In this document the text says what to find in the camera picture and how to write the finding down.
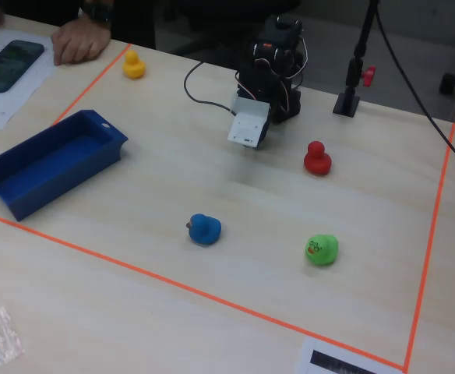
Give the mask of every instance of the red rubber duck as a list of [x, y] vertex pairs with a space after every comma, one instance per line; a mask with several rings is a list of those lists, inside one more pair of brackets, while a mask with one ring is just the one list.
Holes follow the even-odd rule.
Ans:
[[305, 168], [316, 175], [326, 175], [331, 169], [331, 157], [324, 152], [324, 145], [321, 142], [312, 142], [307, 147], [307, 154], [304, 158]]

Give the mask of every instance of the black cable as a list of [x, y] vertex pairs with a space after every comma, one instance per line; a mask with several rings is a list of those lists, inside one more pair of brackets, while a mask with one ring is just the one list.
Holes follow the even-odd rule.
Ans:
[[189, 70], [189, 73], [186, 75], [186, 77], [184, 78], [184, 91], [186, 92], [186, 94], [189, 96], [189, 98], [193, 101], [195, 101], [196, 103], [199, 103], [199, 104], [208, 104], [208, 105], [213, 105], [214, 107], [219, 107], [219, 108], [223, 108], [225, 109], [226, 111], [229, 111], [230, 113], [232, 113], [233, 115], [236, 115], [236, 113], [234, 113], [230, 108], [222, 105], [222, 104], [218, 104], [218, 103], [214, 103], [212, 101], [203, 101], [203, 100], [197, 100], [195, 99], [193, 96], [191, 96], [191, 94], [189, 93], [188, 91], [188, 87], [187, 87], [187, 82], [188, 82], [188, 78], [189, 76], [191, 76], [191, 74], [197, 70], [201, 65], [203, 65], [204, 62], [199, 62], [193, 69]]
[[304, 71], [300, 73], [300, 82], [298, 83], [297, 86], [293, 87], [292, 90], [297, 90], [302, 84], [304, 83]]
[[417, 102], [418, 105], [420, 106], [421, 111], [423, 111], [423, 113], [424, 113], [424, 114], [426, 115], [426, 117], [429, 119], [430, 123], [432, 123], [433, 127], [435, 127], [435, 129], [437, 130], [437, 132], [441, 135], [441, 137], [442, 137], [442, 138], [444, 139], [444, 141], [447, 143], [447, 146], [448, 146], [448, 147], [454, 152], [454, 154], [455, 154], [455, 148], [454, 148], [453, 144], [451, 144], [451, 142], [446, 138], [446, 136], [444, 135], [444, 133], [442, 132], [442, 130], [440, 129], [440, 127], [438, 127], [438, 125], [437, 125], [437, 124], [435, 123], [435, 121], [433, 120], [432, 116], [431, 116], [431, 115], [429, 114], [429, 112], [426, 110], [425, 106], [423, 105], [423, 103], [422, 103], [421, 100], [420, 100], [420, 97], [418, 96], [418, 94], [417, 94], [416, 91], [414, 90], [413, 85], [411, 84], [411, 82], [409, 81], [408, 77], [406, 76], [406, 73], [404, 72], [404, 70], [403, 70], [402, 67], [400, 66], [399, 60], [397, 60], [397, 57], [396, 57], [395, 53], [393, 52], [392, 46], [390, 45], [389, 39], [388, 39], [387, 36], [386, 36], [385, 30], [383, 29], [382, 20], [380, 19], [380, 14], [379, 14], [378, 8], [376, 8], [376, 20], [378, 21], [378, 27], [380, 28], [380, 33], [382, 33], [383, 40], [385, 41], [386, 47], [389, 49], [390, 55], [392, 56], [392, 59], [393, 59], [393, 62], [396, 64], [396, 67], [399, 69], [400, 74], [402, 75], [402, 77], [403, 77], [404, 80], [406, 81], [406, 84], [407, 84], [407, 86], [409, 87], [409, 90], [411, 91], [411, 93], [413, 94], [414, 99], [416, 100], [416, 102]]

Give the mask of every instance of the orange tape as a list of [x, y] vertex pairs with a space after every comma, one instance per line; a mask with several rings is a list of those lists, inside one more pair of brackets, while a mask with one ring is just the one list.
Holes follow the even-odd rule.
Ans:
[[303, 333], [304, 335], [307, 335], [309, 337], [314, 337], [315, 339], [319, 339], [319, 340], [325, 341], [325, 342], [327, 342], [329, 344], [332, 344], [332, 345], [335, 345], [337, 347], [340, 347], [340, 348], [343, 348], [343, 349], [347, 349], [348, 351], [354, 352], [357, 355], [361, 355], [361, 356], [364, 356], [366, 358], [370, 358], [370, 359], [372, 359], [374, 361], [380, 362], [380, 363], [382, 363], [384, 365], [387, 365], [387, 366], [390, 366], [392, 368], [395, 368], [395, 369], [398, 369], [398, 370], [402, 370], [402, 368], [403, 368], [402, 365], [399, 365], [399, 364], [396, 364], [394, 362], [388, 361], [385, 358], [381, 358], [379, 356], [373, 355], [373, 354], [368, 353], [366, 351], [363, 351], [361, 349], [354, 348], [351, 345], [341, 343], [340, 341], [337, 341], [337, 340], [334, 340], [334, 339], [330, 339], [328, 337], [324, 337], [323, 335], [319, 335], [317, 333], [313, 333], [312, 331], [308, 331], [306, 329], [302, 329], [301, 327], [298, 327], [296, 325], [292, 325], [290, 323], [286, 323], [286, 322], [284, 322], [284, 321], [282, 321], [280, 319], [276, 319], [276, 318], [267, 316], [265, 314], [262, 314], [260, 312], [256, 312], [255, 310], [248, 309], [248, 308], [246, 308], [244, 306], [241, 306], [239, 304], [235, 304], [234, 302], [229, 302], [228, 300], [224, 300], [223, 298], [218, 298], [217, 296], [214, 296], [212, 294], [208, 294], [208, 293], [206, 293], [204, 291], [201, 291], [201, 290], [199, 290], [197, 288], [193, 288], [191, 286], [188, 286], [187, 284], [183, 284], [183, 283], [177, 282], [176, 280], [172, 280], [170, 278], [161, 276], [161, 275], [153, 273], [153, 272], [151, 272], [149, 270], [144, 270], [144, 269], [142, 269], [140, 267], [131, 265], [130, 263], [125, 263], [125, 262], [123, 262], [123, 261], [121, 261], [119, 259], [114, 259], [113, 257], [106, 256], [106, 255], [103, 255], [103, 254], [95, 252], [95, 251], [91, 251], [90, 249], [86, 249], [86, 248], [81, 247], [79, 245], [75, 245], [75, 244], [66, 242], [65, 240], [61, 240], [61, 239], [55, 238], [53, 236], [50, 236], [50, 235], [44, 234], [42, 232], [39, 232], [37, 230], [34, 230], [33, 228], [28, 228], [27, 226], [23, 226], [23, 225], [18, 224], [16, 222], [8, 221], [8, 220], [6, 220], [4, 218], [1, 218], [1, 217], [0, 217], [0, 222], [2, 222], [3, 224], [7, 224], [9, 226], [13, 226], [14, 228], [19, 228], [20, 230], [24, 230], [26, 232], [29, 232], [29, 233], [33, 234], [33, 235], [36, 235], [36, 236], [39, 236], [41, 238], [47, 239], [47, 240], [49, 240], [51, 242], [58, 243], [60, 245], [64, 245], [65, 247], [69, 247], [71, 249], [75, 249], [76, 251], [79, 251], [79, 252], [82, 252], [82, 253], [86, 253], [87, 255], [96, 257], [98, 259], [102, 259], [103, 261], [108, 261], [109, 263], [113, 263], [114, 265], [122, 266], [122, 267], [124, 267], [126, 269], [129, 269], [129, 270], [132, 270], [132, 271], [136, 271], [137, 273], [141, 273], [141, 274], [146, 275], [148, 277], [152, 277], [154, 279], [157, 279], [157, 280], [162, 281], [164, 283], [170, 284], [170, 285], [175, 286], [177, 288], [181, 288], [181, 289], [183, 289], [185, 291], [192, 292], [193, 294], [196, 294], [198, 296], [202, 296], [204, 298], [208, 298], [209, 300], [211, 300], [213, 302], [218, 302], [219, 304], [226, 305], [226, 306], [228, 306], [230, 308], [233, 308], [233, 309], [237, 309], [240, 312], [244, 312], [244, 313], [247, 313], [247, 314], [249, 314], [251, 316], [254, 316], [254, 317], [257, 317], [257, 318], [260, 318], [260, 319], [264, 319], [267, 322], [274, 323], [276, 325], [282, 326], [282, 327], [287, 328], [289, 330], [296, 331], [298, 333]]
[[[453, 123], [453, 125], [451, 126], [451, 133], [449, 135], [449, 141], [451, 143], [453, 142], [453, 139], [454, 139], [454, 132], [455, 132], [455, 123]], [[437, 217], [439, 216], [440, 200], [443, 197], [444, 181], [446, 180], [447, 165], [449, 163], [450, 155], [451, 155], [451, 149], [449, 148], [449, 146], [447, 146], [446, 155], [444, 156], [443, 169], [440, 172], [439, 188], [437, 189], [436, 203], [433, 207], [432, 223], [430, 224], [430, 232], [429, 232], [429, 241], [427, 242], [427, 250], [425, 252], [425, 261], [423, 263], [423, 271], [421, 273], [420, 288], [418, 289], [418, 298], [416, 300], [416, 308], [414, 310], [413, 323], [411, 324], [411, 332], [409, 334], [409, 341], [407, 343], [406, 358], [404, 359], [403, 372], [405, 372], [405, 373], [407, 373], [407, 371], [409, 369], [409, 364], [411, 362], [414, 338], [416, 337], [416, 330], [418, 328], [418, 322], [420, 320], [421, 304], [423, 303], [423, 294], [425, 293], [425, 285], [426, 285], [426, 281], [427, 281], [427, 275], [429, 273], [429, 264], [430, 264], [430, 256], [432, 255], [433, 239], [434, 239], [434, 236], [436, 235]]]
[[127, 46], [125, 46], [125, 48], [123, 49], [122, 52], [120, 52], [118, 54], [118, 56], [112, 61], [110, 62], [110, 65], [108, 65], [106, 68], [104, 68], [104, 70], [102, 72], [100, 72], [98, 74], [98, 76], [91, 82], [91, 84], [89, 86], [86, 87], [86, 89], [84, 91], [82, 91], [82, 93], [76, 97], [76, 99], [69, 105], [68, 108], [66, 108], [57, 118], [56, 120], [53, 122], [53, 125], [56, 125], [58, 122], [60, 122], [63, 117], [66, 116], [66, 114], [72, 110], [73, 107], [75, 107], [77, 105], [77, 103], [80, 101], [80, 99], [82, 99], [82, 97], [87, 94], [87, 92], [89, 92], [89, 90], [91, 88], [93, 88], [93, 86], [101, 79], [102, 76], [104, 76], [104, 74], [106, 74], [106, 72], [113, 66], [115, 65], [115, 63], [124, 55], [124, 53], [127, 52], [127, 50], [131, 47], [131, 44], [127, 44]]

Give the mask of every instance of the red clamp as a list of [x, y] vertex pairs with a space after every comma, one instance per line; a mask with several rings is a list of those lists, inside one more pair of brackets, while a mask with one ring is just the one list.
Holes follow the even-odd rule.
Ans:
[[365, 87], [370, 87], [375, 77], [376, 66], [370, 66], [365, 72], [362, 72]]

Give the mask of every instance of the green rubber duck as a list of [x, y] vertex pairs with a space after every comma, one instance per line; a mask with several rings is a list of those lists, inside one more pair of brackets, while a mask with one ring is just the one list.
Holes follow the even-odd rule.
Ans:
[[337, 258], [338, 240], [333, 235], [316, 235], [309, 239], [305, 254], [316, 265], [332, 263]]

